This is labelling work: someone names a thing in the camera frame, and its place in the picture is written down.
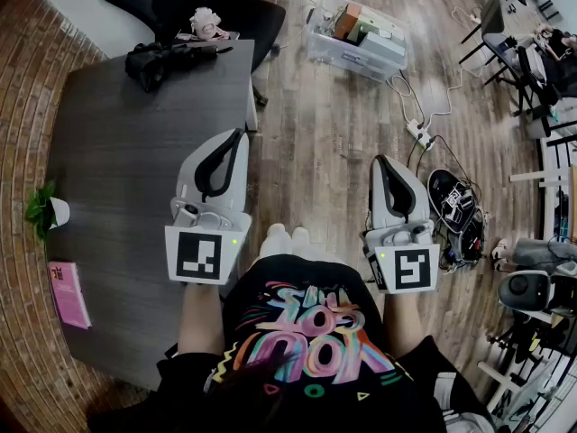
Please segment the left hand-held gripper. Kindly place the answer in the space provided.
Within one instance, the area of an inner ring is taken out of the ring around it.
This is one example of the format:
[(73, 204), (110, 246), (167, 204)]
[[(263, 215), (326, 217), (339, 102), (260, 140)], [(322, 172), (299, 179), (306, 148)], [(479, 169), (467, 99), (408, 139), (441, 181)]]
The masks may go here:
[(182, 163), (173, 222), (165, 227), (169, 279), (225, 285), (252, 223), (245, 212), (249, 138), (243, 129), (211, 137)]

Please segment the white power strip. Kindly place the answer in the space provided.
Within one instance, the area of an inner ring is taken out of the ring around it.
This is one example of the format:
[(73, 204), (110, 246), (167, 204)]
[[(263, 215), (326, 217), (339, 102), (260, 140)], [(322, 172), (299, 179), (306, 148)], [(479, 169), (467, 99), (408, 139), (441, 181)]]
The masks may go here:
[(416, 119), (412, 119), (407, 123), (407, 130), (425, 151), (432, 147), (434, 139)]

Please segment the person's left white shoe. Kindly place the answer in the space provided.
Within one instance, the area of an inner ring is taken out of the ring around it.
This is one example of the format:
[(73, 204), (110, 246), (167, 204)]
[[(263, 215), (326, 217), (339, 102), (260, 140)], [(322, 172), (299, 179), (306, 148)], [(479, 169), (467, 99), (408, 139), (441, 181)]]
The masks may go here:
[(261, 244), (259, 257), (266, 258), (281, 254), (292, 254), (292, 237), (283, 224), (275, 223), (267, 231), (266, 238)]

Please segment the black umbrella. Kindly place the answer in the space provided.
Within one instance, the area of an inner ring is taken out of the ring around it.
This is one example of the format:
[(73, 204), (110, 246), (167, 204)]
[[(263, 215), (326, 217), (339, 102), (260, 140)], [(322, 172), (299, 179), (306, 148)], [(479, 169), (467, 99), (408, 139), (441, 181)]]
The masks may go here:
[(139, 43), (127, 53), (124, 70), (129, 78), (139, 82), (146, 93), (157, 90), (163, 80), (174, 71), (189, 71), (216, 60), (233, 47), (219, 49), (216, 45), (190, 43)]

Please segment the person's black printed t-shirt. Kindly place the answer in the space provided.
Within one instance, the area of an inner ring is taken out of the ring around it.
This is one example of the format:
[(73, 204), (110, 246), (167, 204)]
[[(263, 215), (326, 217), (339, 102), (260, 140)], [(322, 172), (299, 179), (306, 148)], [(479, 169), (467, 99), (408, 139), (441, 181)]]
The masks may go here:
[(430, 336), (388, 352), (359, 273), (296, 255), (257, 261), (224, 303), (221, 355), (158, 362), (145, 401), (89, 433), (496, 433)]

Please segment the person's left forearm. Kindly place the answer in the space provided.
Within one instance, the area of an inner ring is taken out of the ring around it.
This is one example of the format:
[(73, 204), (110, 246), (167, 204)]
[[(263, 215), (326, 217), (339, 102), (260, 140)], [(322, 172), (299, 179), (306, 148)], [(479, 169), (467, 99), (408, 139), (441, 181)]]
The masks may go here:
[(179, 325), (178, 352), (221, 355), (224, 328), (219, 289), (188, 283), (184, 290)]

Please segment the pink book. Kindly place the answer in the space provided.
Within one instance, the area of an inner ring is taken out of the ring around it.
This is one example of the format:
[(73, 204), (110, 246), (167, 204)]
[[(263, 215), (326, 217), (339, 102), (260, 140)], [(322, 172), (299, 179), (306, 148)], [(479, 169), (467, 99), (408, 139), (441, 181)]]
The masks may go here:
[(88, 330), (91, 321), (75, 263), (49, 262), (52, 290), (63, 323)]

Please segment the white shelf frame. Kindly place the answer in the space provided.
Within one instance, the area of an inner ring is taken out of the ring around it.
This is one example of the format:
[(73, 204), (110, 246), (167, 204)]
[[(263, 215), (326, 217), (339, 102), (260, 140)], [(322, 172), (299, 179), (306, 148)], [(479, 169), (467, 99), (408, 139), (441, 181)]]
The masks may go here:
[(511, 174), (510, 182), (533, 181), (542, 196), (544, 240), (577, 244), (577, 134), (551, 132), (537, 141), (539, 169)]

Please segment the person's right forearm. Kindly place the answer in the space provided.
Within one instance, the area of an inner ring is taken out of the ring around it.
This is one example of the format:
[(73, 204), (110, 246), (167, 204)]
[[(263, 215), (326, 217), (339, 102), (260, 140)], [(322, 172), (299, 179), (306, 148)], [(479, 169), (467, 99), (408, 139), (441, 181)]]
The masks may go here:
[(408, 354), (425, 338), (414, 293), (386, 295), (383, 323), (388, 352), (395, 358)]

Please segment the grey flat box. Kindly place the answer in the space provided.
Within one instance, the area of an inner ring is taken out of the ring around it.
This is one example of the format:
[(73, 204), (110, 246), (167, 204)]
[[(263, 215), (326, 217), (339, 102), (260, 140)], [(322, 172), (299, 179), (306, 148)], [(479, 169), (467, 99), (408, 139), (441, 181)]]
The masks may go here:
[(407, 48), (404, 42), (397, 42), (375, 32), (368, 32), (359, 48), (384, 59), (397, 69), (404, 69), (407, 66)]

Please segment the black open case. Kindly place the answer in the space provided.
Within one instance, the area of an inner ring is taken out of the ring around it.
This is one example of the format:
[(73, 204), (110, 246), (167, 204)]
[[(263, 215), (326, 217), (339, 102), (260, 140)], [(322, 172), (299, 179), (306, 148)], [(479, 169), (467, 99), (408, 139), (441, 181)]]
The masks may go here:
[(436, 214), (434, 239), (441, 245), (440, 269), (449, 273), (475, 266), (484, 247), (485, 216), (472, 184), (448, 170), (436, 169), (426, 188)]

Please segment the dark grey table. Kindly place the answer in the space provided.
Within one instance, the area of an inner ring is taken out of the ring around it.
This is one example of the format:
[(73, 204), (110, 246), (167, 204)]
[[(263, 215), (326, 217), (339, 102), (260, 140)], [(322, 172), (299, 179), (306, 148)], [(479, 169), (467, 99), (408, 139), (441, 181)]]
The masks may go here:
[(164, 229), (182, 162), (211, 137), (245, 125), (252, 41), (145, 92), (124, 57), (72, 72), (53, 126), (47, 176), (69, 221), (46, 243), (72, 262), (91, 326), (65, 326), (71, 355), (125, 382), (155, 389), (156, 368), (178, 338), (183, 287), (168, 276)]

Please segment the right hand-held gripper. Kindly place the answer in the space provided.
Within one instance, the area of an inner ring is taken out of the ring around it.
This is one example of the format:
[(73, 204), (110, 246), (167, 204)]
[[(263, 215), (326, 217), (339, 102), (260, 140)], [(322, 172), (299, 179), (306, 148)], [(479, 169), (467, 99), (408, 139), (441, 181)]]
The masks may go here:
[(436, 288), (440, 245), (434, 242), (434, 228), (425, 186), (398, 161), (376, 156), (361, 239), (380, 291), (403, 294)]

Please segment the brown cardboard box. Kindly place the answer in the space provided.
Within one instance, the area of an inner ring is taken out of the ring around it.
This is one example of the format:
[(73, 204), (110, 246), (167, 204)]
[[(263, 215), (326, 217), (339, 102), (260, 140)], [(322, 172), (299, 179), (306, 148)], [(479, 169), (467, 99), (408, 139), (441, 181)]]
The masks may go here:
[(335, 28), (334, 37), (337, 40), (345, 41), (353, 27), (358, 21), (362, 8), (359, 5), (348, 4), (338, 17)]

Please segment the person's right white shoe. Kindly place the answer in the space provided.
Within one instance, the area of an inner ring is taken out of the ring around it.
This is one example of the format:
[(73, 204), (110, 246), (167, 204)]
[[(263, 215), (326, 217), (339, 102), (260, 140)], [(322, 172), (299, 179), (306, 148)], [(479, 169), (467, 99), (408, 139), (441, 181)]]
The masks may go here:
[(305, 257), (310, 253), (310, 249), (312, 247), (310, 243), (310, 236), (309, 232), (304, 227), (296, 227), (293, 231), (291, 240), (293, 254)]

